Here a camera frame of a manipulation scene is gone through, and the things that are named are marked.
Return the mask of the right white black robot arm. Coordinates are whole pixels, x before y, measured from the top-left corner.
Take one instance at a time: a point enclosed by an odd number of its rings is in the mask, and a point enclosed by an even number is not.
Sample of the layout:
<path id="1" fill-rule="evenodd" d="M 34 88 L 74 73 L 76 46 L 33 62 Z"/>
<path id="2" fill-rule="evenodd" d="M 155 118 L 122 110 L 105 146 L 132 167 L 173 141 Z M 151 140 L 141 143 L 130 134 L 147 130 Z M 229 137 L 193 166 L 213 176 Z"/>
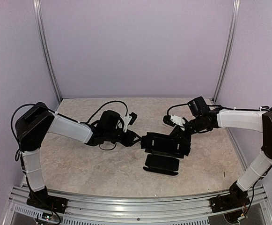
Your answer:
<path id="1" fill-rule="evenodd" d="M 185 135 L 225 129 L 234 139 L 238 152 L 246 163 L 243 174 L 230 188 L 225 198 L 235 208 L 247 192 L 272 168 L 272 106 L 237 108 L 208 104 L 203 97 L 170 107 L 166 116 Z"/>

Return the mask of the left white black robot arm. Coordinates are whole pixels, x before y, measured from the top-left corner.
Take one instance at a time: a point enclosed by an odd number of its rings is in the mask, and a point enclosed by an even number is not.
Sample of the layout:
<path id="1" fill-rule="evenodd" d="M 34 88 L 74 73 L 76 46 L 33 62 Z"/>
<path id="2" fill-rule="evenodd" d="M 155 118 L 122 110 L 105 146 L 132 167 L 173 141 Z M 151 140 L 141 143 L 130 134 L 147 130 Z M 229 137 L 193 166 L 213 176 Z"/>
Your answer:
<path id="1" fill-rule="evenodd" d="M 44 191 L 40 160 L 42 145 L 53 138 L 76 141 L 86 146 L 96 147 L 105 143 L 121 144 L 132 147 L 140 142 L 141 137 L 130 130 L 137 119 L 137 114 L 104 111 L 96 121 L 91 116 L 87 121 L 78 121 L 47 107 L 43 102 L 24 104 L 12 114 L 11 132 L 18 150 L 15 156 L 22 165 L 27 185 L 33 194 L 33 201 L 45 209 L 51 205 L 51 197 Z"/>

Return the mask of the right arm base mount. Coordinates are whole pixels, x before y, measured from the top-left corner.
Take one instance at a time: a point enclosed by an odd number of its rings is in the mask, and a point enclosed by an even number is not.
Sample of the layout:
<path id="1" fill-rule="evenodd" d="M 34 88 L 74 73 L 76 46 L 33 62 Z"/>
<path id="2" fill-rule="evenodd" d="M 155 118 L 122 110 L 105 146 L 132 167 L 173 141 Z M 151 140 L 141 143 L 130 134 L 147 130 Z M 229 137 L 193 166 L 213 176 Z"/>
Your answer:
<path id="1" fill-rule="evenodd" d="M 222 212 L 250 204 L 248 191 L 242 191 L 238 185 L 233 183 L 227 195 L 218 195 L 209 199 L 212 213 Z"/>

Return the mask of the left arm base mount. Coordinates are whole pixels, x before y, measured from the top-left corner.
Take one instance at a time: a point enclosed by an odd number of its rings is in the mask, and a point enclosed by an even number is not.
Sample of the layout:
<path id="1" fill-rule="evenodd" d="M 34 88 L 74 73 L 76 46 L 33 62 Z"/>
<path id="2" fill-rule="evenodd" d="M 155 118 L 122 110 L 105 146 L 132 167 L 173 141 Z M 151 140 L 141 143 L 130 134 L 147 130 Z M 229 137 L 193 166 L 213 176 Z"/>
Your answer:
<path id="1" fill-rule="evenodd" d="M 56 213 L 65 213 L 68 200 L 63 197 L 48 195 L 47 187 L 39 191 L 30 191 L 27 205 L 35 208 L 49 210 Z"/>

